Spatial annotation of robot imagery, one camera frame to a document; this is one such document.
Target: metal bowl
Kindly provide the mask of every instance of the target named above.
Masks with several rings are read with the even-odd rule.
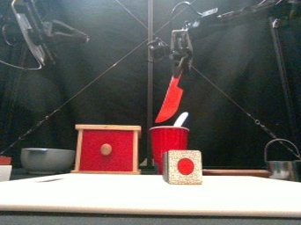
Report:
[[[22,149],[22,165],[31,174],[55,174],[70,171],[75,151],[67,149]]]

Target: white table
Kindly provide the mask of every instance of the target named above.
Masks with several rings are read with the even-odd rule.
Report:
[[[269,178],[170,185],[160,175],[74,173],[2,182],[0,190],[3,212],[301,218],[301,183]]]

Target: red plastic cup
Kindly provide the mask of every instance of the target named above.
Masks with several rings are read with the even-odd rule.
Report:
[[[174,126],[160,126],[150,129],[153,158],[160,174],[162,174],[164,153],[172,149],[188,149],[189,131],[185,127]]]

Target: red dot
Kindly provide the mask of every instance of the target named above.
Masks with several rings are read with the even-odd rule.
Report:
[[[189,175],[194,170],[194,163],[189,158],[182,158],[178,161],[178,171],[182,175]]]

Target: white utensil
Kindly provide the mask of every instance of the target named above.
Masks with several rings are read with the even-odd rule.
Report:
[[[182,127],[184,122],[185,122],[188,116],[189,116],[189,113],[188,113],[188,112],[184,112],[184,113],[181,114],[181,116],[180,116],[180,117],[177,118],[177,120],[176,120],[174,127]]]

